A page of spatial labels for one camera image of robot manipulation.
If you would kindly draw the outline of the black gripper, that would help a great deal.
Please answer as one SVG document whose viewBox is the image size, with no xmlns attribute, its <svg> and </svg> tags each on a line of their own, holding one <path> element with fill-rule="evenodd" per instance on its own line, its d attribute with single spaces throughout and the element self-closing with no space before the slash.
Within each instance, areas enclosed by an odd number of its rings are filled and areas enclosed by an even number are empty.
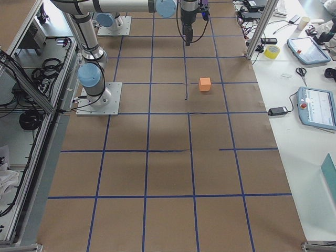
<svg viewBox="0 0 336 252">
<path fill-rule="evenodd" d="M 192 29 L 192 24 L 196 21 L 196 14 L 201 13 L 203 20 L 209 20 L 209 8 L 208 7 L 199 7 L 193 11 L 187 11 L 181 9 L 181 21 L 182 21 L 182 32 L 185 34 L 185 46 L 190 46 L 191 44 L 191 35 L 187 34 L 189 30 Z"/>
</svg>

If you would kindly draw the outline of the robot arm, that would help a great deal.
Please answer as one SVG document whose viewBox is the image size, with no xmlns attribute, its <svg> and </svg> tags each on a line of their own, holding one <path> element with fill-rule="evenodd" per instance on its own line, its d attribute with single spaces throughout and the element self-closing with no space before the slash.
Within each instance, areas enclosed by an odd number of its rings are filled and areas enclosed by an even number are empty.
<svg viewBox="0 0 336 252">
<path fill-rule="evenodd" d="M 201 13 L 203 20 L 209 21 L 209 7 L 202 1 L 93 1 L 93 10 L 98 13 L 109 12 L 157 12 L 163 18 L 176 15 L 180 37 L 186 46 L 196 43 L 200 38 L 193 40 L 192 25 L 196 15 Z"/>
<path fill-rule="evenodd" d="M 156 1 L 52 1 L 64 14 L 70 16 L 75 31 L 75 39 L 81 45 L 84 60 L 77 76 L 82 84 L 89 104 L 95 106 L 107 99 L 104 67 L 107 63 L 106 51 L 99 45 L 91 19 L 97 14 L 97 21 L 104 27 L 113 27 L 120 20 L 121 12 L 157 12 Z"/>
</svg>

